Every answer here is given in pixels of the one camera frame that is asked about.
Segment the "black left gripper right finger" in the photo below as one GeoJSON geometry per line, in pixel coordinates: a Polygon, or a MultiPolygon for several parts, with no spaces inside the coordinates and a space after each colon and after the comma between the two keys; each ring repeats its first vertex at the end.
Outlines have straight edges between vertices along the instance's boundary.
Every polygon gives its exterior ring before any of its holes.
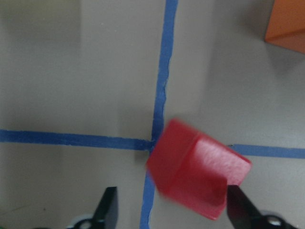
{"type": "Polygon", "coordinates": [[[227,186],[227,215],[235,229],[268,229],[267,221],[237,185],[227,186]]]}

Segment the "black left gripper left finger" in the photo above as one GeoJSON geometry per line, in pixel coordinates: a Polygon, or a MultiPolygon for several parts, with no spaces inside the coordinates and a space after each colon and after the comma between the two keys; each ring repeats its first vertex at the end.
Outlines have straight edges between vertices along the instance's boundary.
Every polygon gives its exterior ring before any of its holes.
{"type": "Polygon", "coordinates": [[[107,187],[92,217],[92,229],[115,229],[118,220],[117,187],[107,187]]]}

